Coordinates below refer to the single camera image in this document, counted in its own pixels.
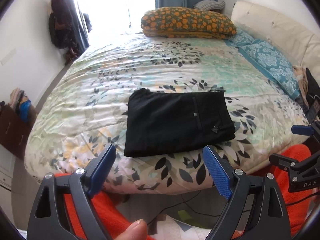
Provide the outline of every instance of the black folded pants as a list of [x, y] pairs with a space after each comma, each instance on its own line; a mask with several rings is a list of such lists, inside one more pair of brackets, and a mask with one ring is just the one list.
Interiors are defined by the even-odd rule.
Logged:
[[223, 91], [155, 93], [129, 98], [124, 155], [145, 157], [198, 150], [235, 138]]

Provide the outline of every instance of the orange blanket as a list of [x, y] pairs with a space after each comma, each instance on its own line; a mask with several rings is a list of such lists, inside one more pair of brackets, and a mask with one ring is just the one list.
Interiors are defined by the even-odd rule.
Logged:
[[[305, 145], [295, 145], [287, 149], [283, 153], [283, 155], [293, 159], [297, 159], [298, 161], [302, 161], [306, 159], [308, 156], [310, 156], [310, 151]], [[275, 179], [278, 182], [281, 192], [283, 194], [284, 201], [286, 203], [295, 202], [312, 193], [311, 190], [289, 193], [288, 175], [286, 172], [281, 171], [276, 167], [269, 166], [256, 172], [254, 175], [264, 176], [267, 172], [271, 172], [272, 174], [274, 174]], [[81, 228], [80, 222], [78, 220], [78, 217], [76, 215], [76, 210], [73, 206], [71, 195], [65, 194], [64, 197], [74, 232], [77, 236], [86, 239], [84, 232]], [[307, 215], [309, 202], [310, 200], [305, 200], [299, 204], [287, 207], [292, 235], [294, 235], [303, 224]], [[122, 232], [124, 232], [131, 224], [115, 208], [115, 202], [112, 201], [111, 198], [105, 192], [100, 192], [99, 194], [97, 194], [92, 199], [92, 204], [99, 218], [101, 219], [101, 222], [106, 227], [113, 239], [116, 238]]]

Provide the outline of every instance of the white cabinet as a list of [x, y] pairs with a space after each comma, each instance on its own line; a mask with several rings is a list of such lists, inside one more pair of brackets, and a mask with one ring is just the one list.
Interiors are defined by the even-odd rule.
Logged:
[[0, 145], [0, 185], [11, 189], [15, 156]]

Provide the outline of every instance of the teal pillowcase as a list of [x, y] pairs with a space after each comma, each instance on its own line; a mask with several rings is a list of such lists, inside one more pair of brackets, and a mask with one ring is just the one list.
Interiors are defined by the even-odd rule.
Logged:
[[239, 52], [268, 79], [277, 83], [293, 100], [299, 95], [299, 87], [292, 64], [268, 42], [257, 39], [242, 46]]
[[254, 41], [254, 38], [237, 27], [237, 34], [233, 35], [231, 38], [225, 40], [228, 46], [239, 48], [241, 46], [249, 45]]

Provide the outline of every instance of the bed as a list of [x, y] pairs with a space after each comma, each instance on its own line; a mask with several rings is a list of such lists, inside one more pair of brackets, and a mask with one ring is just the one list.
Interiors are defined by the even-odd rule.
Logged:
[[[232, 21], [269, 41], [319, 83], [320, 39], [268, 8], [238, 1]], [[304, 142], [293, 124], [307, 125], [301, 107], [222, 40], [148, 38], [125, 34], [92, 45], [48, 97], [29, 136], [25, 167], [38, 181], [48, 172], [73, 172], [113, 143], [116, 161], [104, 184], [114, 193], [180, 194], [212, 186], [201, 149], [143, 158], [125, 157], [127, 104], [134, 90], [166, 93], [225, 90], [236, 137], [215, 145], [247, 173], [272, 153]]]

